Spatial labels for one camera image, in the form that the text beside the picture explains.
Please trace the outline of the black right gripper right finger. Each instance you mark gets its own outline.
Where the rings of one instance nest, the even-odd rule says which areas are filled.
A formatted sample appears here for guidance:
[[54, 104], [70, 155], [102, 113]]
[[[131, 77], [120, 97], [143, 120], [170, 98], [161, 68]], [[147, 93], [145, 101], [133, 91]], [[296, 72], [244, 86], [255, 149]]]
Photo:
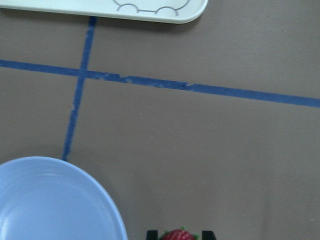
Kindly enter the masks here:
[[203, 230], [201, 233], [202, 240], [217, 240], [215, 233], [212, 230]]

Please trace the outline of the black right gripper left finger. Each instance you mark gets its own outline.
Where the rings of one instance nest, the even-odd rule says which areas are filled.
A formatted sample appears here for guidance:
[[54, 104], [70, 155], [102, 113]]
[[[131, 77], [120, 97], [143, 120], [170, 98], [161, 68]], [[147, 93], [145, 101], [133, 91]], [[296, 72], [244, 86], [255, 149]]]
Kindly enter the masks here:
[[146, 240], [158, 240], [158, 230], [148, 230], [146, 232]]

